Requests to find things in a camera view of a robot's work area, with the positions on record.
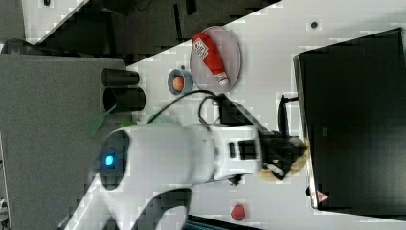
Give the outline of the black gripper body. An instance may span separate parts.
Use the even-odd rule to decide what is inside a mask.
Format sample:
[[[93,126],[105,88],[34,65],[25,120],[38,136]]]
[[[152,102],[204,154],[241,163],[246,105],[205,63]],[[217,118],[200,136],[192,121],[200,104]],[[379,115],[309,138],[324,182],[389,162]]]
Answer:
[[[262,168],[277,179],[284,180],[292,165],[306,152],[306,144],[295,136],[284,136],[277,131],[259,133]]]

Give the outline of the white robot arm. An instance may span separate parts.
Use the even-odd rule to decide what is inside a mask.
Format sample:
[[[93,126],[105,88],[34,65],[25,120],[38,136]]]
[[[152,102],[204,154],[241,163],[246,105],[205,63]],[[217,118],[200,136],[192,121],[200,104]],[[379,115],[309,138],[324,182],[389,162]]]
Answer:
[[[196,185],[274,166],[286,175],[306,151],[299,138],[255,125],[150,123],[111,132],[76,210],[58,230],[182,230]]]

